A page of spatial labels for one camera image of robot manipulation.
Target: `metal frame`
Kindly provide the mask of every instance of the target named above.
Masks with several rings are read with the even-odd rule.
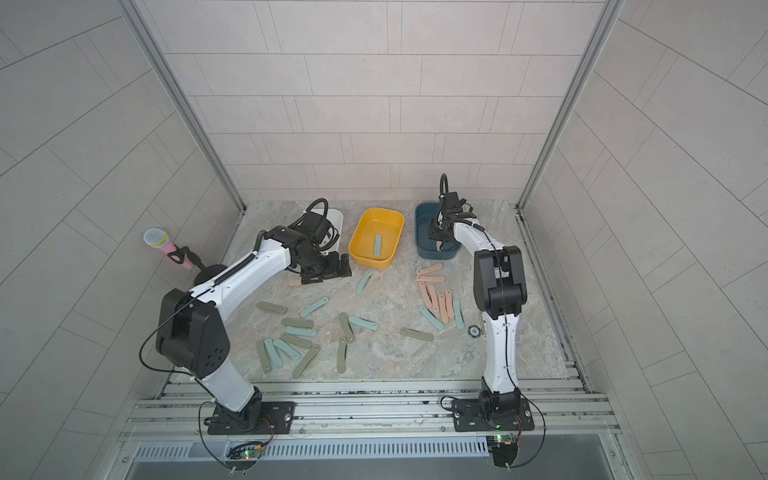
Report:
[[[576,67],[576,73],[574,73],[574,77],[571,79],[571,84],[568,85],[568,90],[565,92],[563,101],[558,109],[558,114],[554,118],[554,123],[549,129],[549,133],[547,133],[544,146],[541,148],[541,152],[539,152],[533,170],[531,170],[531,176],[525,183],[523,193],[520,196],[520,200],[518,200],[518,207],[520,210],[524,210],[531,200],[531,195],[536,187],[536,183],[541,177],[549,157],[552,156],[554,147],[563,132],[563,128],[565,128],[565,123],[576,105],[576,100],[578,100],[579,95],[581,95],[581,91],[584,90],[584,85],[587,83],[589,74],[592,72],[594,64],[598,60],[600,50],[603,48],[603,45],[605,45],[605,41],[611,33],[611,29],[616,22],[616,18],[618,18],[619,10],[623,3],[624,0],[607,0],[603,6],[600,17],[598,17],[598,21],[594,25],[594,30],[589,38],[587,47],[584,49],[584,54],[581,56],[581,60]]]
[[[181,86],[174,77],[173,72],[170,70],[157,43],[152,38],[152,34],[149,32],[149,29],[144,23],[144,19],[141,17],[133,0],[114,0],[114,3],[122,14],[125,23],[128,25],[128,29],[131,30],[131,34],[133,34],[139,47],[141,47],[144,56],[147,57],[152,70],[157,74],[157,78],[160,79],[160,83],[174,103],[176,110],[181,116],[181,120],[187,125],[195,143],[197,143],[200,151],[203,152],[203,156],[205,156],[211,167],[213,167],[216,176],[219,177],[219,180],[224,184],[227,193],[234,201],[242,216],[243,212],[245,212],[246,205],[243,198],[240,196],[240,192],[237,191],[232,179],[224,169],[221,159],[214,150],[213,145],[210,143],[200,120],[197,118],[194,110],[187,101],[187,96],[182,92]]]

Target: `black mounting plate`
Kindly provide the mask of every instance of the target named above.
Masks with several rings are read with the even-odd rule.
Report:
[[[496,416],[490,421],[483,422],[480,411],[480,400],[478,399],[454,399],[451,401],[451,410],[453,411],[453,428],[457,432],[517,432],[520,426],[517,424],[515,414]],[[533,416],[526,416],[525,412],[530,412],[531,406],[528,400],[520,398],[520,414],[518,418],[522,421],[523,431],[534,429]]]
[[[275,435],[285,435],[290,431],[291,423],[293,422],[293,410],[296,408],[295,402],[261,402],[262,415],[268,415],[267,419],[270,423],[275,425]],[[285,421],[286,414],[290,415],[290,420]],[[214,417],[217,416],[223,418],[223,410],[216,404],[214,410]],[[230,425],[227,428],[226,425],[220,423],[206,423],[208,425],[208,435],[269,435],[270,427],[261,422],[259,425],[249,432],[240,431],[237,428],[233,428]]]

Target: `tiled wall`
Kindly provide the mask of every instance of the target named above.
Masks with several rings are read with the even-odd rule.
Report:
[[[137,6],[247,200],[514,202],[603,7]]]
[[[93,478],[190,285],[142,233],[215,262],[237,209],[108,0],[0,2],[0,112],[0,478]]]
[[[768,474],[767,31],[627,0],[525,211],[646,478]]]

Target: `black cable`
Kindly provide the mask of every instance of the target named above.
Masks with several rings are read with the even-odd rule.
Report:
[[[200,424],[200,412],[202,412],[203,405],[205,405],[206,403],[210,403],[213,406],[216,406],[215,403],[211,402],[210,400],[206,400],[205,402],[202,402],[199,407],[197,407],[197,433],[200,434],[200,441],[203,443],[203,447],[205,447],[205,449],[208,451],[210,456],[214,457],[214,460],[216,460],[221,464],[221,466],[229,470],[229,467],[227,467],[227,465],[224,464],[224,462],[219,460],[219,458],[215,456],[214,453],[208,448],[208,445],[205,444],[205,439],[203,439],[203,426]]]
[[[147,337],[147,339],[144,341],[144,343],[142,343],[142,344],[141,344],[141,346],[139,347],[139,362],[141,362],[141,365],[145,366],[145,367],[146,367],[146,368],[148,368],[149,370],[152,370],[153,372],[163,372],[163,373],[183,373],[184,375],[189,375],[189,376],[193,376],[193,377],[194,377],[194,375],[192,375],[191,373],[188,373],[188,372],[184,372],[184,371],[181,371],[181,370],[164,370],[164,369],[156,369],[156,368],[154,368],[154,367],[152,367],[152,366],[149,366],[149,365],[147,365],[147,363],[145,363],[145,362],[144,362],[144,359],[143,359],[143,358],[141,358],[141,352],[142,352],[142,350],[144,350],[144,347],[147,345],[147,342],[149,342],[149,339],[150,339],[150,338],[152,338],[152,336],[153,336],[155,333],[157,333],[157,331],[158,331],[159,329],[163,328],[163,325],[165,325],[166,323],[168,323],[168,321],[169,321],[170,319],[174,318],[174,317],[175,317],[175,316],[176,316],[176,315],[177,315],[177,314],[178,314],[178,313],[179,313],[181,310],[184,310],[185,308],[187,308],[187,305],[189,305],[190,303],[192,303],[193,301],[197,300],[198,298],[200,298],[201,296],[203,296],[205,293],[208,293],[208,292],[210,292],[210,288],[209,288],[208,290],[205,290],[204,292],[202,292],[200,295],[193,297],[193,298],[192,298],[192,300],[190,300],[189,302],[186,302],[186,303],[184,304],[184,306],[182,306],[180,309],[178,309],[178,310],[176,310],[175,312],[173,312],[173,314],[171,314],[171,316],[169,316],[168,318],[166,318],[165,320],[163,320],[163,321],[161,322],[161,324],[157,326],[157,328],[156,328],[156,329],[152,330],[152,333],[150,333],[150,334],[149,334],[149,336],[148,336],[148,337]]]
[[[505,307],[504,307],[504,279],[502,278],[502,259],[498,256],[498,250],[495,248],[493,242],[491,242],[491,237],[488,236],[488,234],[485,232],[485,230],[481,230],[483,234],[485,235],[485,238],[488,240],[488,243],[491,244],[491,247],[493,247],[496,257],[496,263],[498,264],[498,284],[502,289],[502,314],[506,315]],[[520,390],[519,387],[515,384],[515,381],[512,379],[512,375],[509,372],[509,329],[507,327],[507,323],[504,322],[504,332],[505,332],[505,338],[504,338],[504,362],[506,364],[506,371],[507,371],[507,377],[509,377],[509,381],[512,382],[512,385],[517,389]],[[544,418],[544,414],[541,413],[541,409],[538,408],[538,406],[533,403],[530,399],[528,399],[527,396],[523,395],[523,391],[520,390],[520,396],[524,398],[528,403],[533,405],[537,410],[538,414],[541,415],[541,442],[538,444],[538,449],[536,449],[536,453],[533,454],[531,458],[526,460],[525,462],[522,462],[517,465],[512,465],[509,468],[519,468],[522,466],[525,466],[531,462],[533,462],[533,459],[538,456],[538,453],[541,451],[541,447],[544,446],[544,439],[547,436],[547,421]]]

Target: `white wall tile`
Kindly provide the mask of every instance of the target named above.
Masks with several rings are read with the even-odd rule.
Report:
[[[173,175],[148,141],[141,142],[78,204],[78,210],[122,241]]]
[[[1,391],[11,391],[107,258],[60,223],[0,285],[0,316],[6,319]]]
[[[576,236],[576,241],[584,249],[605,225],[605,220],[567,164],[563,166],[551,189]]]
[[[521,96],[556,97],[565,95],[581,59],[578,55],[533,55]]]
[[[291,132],[281,97],[196,97],[215,134]]]
[[[421,94],[517,95],[529,61],[526,55],[424,55]]]
[[[56,330],[0,406],[3,432],[14,439],[0,451],[3,476],[31,476],[30,465],[37,465],[41,453],[30,445],[53,442],[106,351],[90,340]]]
[[[594,343],[598,346],[600,357],[641,451],[653,453],[678,450],[680,446],[619,324],[613,322],[595,333]]]
[[[723,293],[764,343],[768,343],[767,281],[768,263],[764,263],[723,288]]]
[[[165,59],[185,94],[212,95],[194,55],[188,53],[167,54]]]
[[[485,107],[483,97],[403,97],[403,132],[475,133]]]
[[[616,22],[594,70],[634,100],[667,48],[624,22]]]
[[[389,165],[318,165],[319,188],[389,188]]]
[[[387,97],[296,97],[296,104],[308,133],[389,131]]]
[[[338,134],[262,134],[273,164],[343,164]]]
[[[584,181],[603,151],[603,144],[574,112],[560,135],[558,149],[578,179]]]
[[[720,409],[727,412],[727,408],[722,402],[718,405],[707,385],[699,374],[691,373],[654,387],[690,466],[697,478],[759,480],[762,475]],[[718,432],[723,441],[717,455],[707,438],[711,432]]]
[[[768,178],[768,105],[692,61],[675,61],[643,111],[737,198]]]
[[[233,165],[242,188],[309,188],[301,165]]]
[[[85,318],[74,310],[72,310],[69,315],[67,315],[67,318],[64,319],[64,322],[61,323],[61,328],[107,348],[109,348],[114,338],[118,335],[114,330],[110,330],[100,323]]]
[[[447,134],[442,163],[511,164],[522,140],[520,134]]]
[[[225,165],[265,163],[250,134],[212,134],[209,137]]]
[[[654,129],[645,115],[595,73],[590,75],[575,110],[622,167]]]
[[[31,480],[82,478],[103,441],[101,435],[60,431],[42,456]]]
[[[141,83],[144,84],[149,95],[152,97],[152,100],[154,100],[154,103],[157,105],[157,108],[160,108],[160,111],[163,112],[163,117],[167,118],[170,114],[176,111],[176,106],[168,96],[165,88],[163,88],[163,85],[160,83],[160,79],[157,78],[154,70],[142,75]]]
[[[402,53],[496,55],[507,10],[495,2],[403,2]]]
[[[47,146],[95,187],[163,119],[147,89],[135,81],[65,128]]]
[[[589,195],[640,276],[648,275],[683,246],[616,160],[608,161]]]
[[[307,55],[315,95],[418,95],[418,55]]]
[[[662,131],[654,130],[627,173],[718,285],[768,260],[768,227]]]
[[[0,33],[0,45],[2,45],[3,38],[5,38],[5,36]],[[80,51],[83,52],[83,55],[85,55],[88,62],[91,63],[91,66],[98,72],[99,77],[101,77],[101,80],[104,80],[104,83],[107,84],[112,93],[116,93],[123,88],[123,84],[120,83],[112,69],[107,65],[107,62],[104,61],[104,57],[101,56],[101,53],[96,49],[91,39],[88,38],[88,33],[78,35],[72,40],[78,48],[80,48]]]
[[[109,416],[119,413],[141,369],[141,364],[134,361],[135,356],[147,338],[147,331],[151,332],[157,323],[162,299],[151,288],[144,289],[118,337],[114,339],[112,347],[80,396],[76,405],[78,409]]]
[[[526,3],[514,55],[581,55],[602,5],[594,3]]]
[[[120,330],[160,260],[165,257],[163,252],[148,249],[144,243],[144,232],[157,226],[150,214],[145,213],[139,218],[78,300],[75,311],[116,332]]]
[[[643,281],[650,292],[653,293],[660,286],[684,272],[686,268],[694,263],[696,263],[696,257],[688,250],[688,247],[682,247],[652,272],[643,277]]]
[[[119,16],[114,5],[99,0],[10,0],[3,3],[0,29],[29,56]]]
[[[111,94],[73,41],[3,68],[0,147],[21,160]]]
[[[699,264],[654,298],[741,440],[765,442],[768,418],[753,399],[768,392],[768,349]]]
[[[387,52],[384,2],[271,2],[283,53]]]
[[[146,3],[170,53],[266,53],[252,2]]]
[[[176,225],[184,225],[215,177],[208,160],[197,150],[165,184],[154,201]]]
[[[589,260],[589,266],[621,325],[641,367],[683,350],[675,332],[615,238]]]
[[[356,164],[428,164],[435,135],[352,134],[352,148]]]
[[[302,55],[198,54],[214,95],[309,95]]]
[[[695,371],[696,366],[690,361],[690,357],[685,351],[675,353],[671,357],[667,357],[643,369],[645,378],[650,386],[655,386]]]
[[[88,38],[123,86],[150,70],[149,62],[122,18],[90,30]]]
[[[336,188],[337,200],[413,200],[412,188]]]
[[[560,234],[552,241],[552,248],[558,255],[570,290],[583,316],[584,322],[590,320],[604,309],[608,302],[603,295],[598,281],[590,270],[587,259],[576,243],[571,227],[565,225]]]
[[[46,147],[0,177],[0,278],[6,278],[87,193],[88,185]]]
[[[112,240],[112,237],[107,235],[77,209],[69,212],[69,215],[64,218],[64,222],[107,255],[111,255],[114,249],[118,248],[118,242]]]
[[[114,421],[113,417],[99,413],[72,409],[61,429],[70,432],[90,433],[92,435],[107,435]]]
[[[552,126],[560,97],[503,97],[498,99],[491,132],[546,134]]]
[[[768,5],[759,0],[660,0],[652,3],[639,29],[727,78],[766,32],[766,23]]]
[[[531,175],[531,165],[481,165],[476,187],[523,188]]]

